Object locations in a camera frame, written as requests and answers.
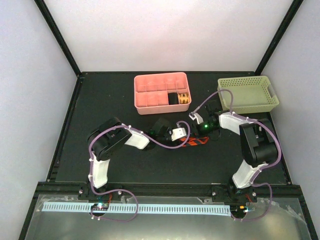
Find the orange navy striped tie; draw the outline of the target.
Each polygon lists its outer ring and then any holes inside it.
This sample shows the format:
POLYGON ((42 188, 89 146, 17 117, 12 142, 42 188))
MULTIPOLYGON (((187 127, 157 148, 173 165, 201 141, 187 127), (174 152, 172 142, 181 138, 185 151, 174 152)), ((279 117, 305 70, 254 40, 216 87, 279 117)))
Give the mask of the orange navy striped tie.
POLYGON ((205 145, 209 141, 209 137, 189 137, 188 141, 183 145, 183 147, 194 147, 199 145, 205 145))

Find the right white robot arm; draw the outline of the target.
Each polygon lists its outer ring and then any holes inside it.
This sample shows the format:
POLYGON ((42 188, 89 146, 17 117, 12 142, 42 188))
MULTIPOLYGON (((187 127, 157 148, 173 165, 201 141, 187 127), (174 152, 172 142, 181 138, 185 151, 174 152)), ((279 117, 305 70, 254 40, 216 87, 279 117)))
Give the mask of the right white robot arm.
POLYGON ((189 114, 196 121, 198 133, 207 134, 212 130, 225 129, 240 136, 243 161, 238 170, 230 177, 227 185, 228 198, 240 201, 254 186, 254 181, 262 170, 276 165, 281 157, 281 147, 268 119, 251 119, 234 111, 220 111, 204 121, 197 107, 189 114))

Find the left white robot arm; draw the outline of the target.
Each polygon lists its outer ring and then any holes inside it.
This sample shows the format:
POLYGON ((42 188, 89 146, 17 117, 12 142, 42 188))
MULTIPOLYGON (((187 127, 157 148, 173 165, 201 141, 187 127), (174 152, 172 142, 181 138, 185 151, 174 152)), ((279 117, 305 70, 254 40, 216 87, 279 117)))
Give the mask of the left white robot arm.
POLYGON ((122 123, 117 117, 108 119, 87 138, 90 156, 88 180, 92 184, 89 193, 97 200, 107 195, 111 157, 123 146, 150 151, 158 145, 173 150, 185 146, 190 135, 191 128, 186 121, 178 121, 174 127, 169 121, 160 118, 151 129, 144 132, 122 123))

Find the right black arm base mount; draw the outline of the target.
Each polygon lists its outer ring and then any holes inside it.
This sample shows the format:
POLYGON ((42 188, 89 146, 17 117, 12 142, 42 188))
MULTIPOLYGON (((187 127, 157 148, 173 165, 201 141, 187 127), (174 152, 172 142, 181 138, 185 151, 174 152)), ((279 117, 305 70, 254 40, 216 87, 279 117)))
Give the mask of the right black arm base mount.
POLYGON ((256 203, 257 197, 253 195, 254 188, 236 188, 233 183, 214 184, 211 186, 211 197, 214 202, 225 204, 256 203))

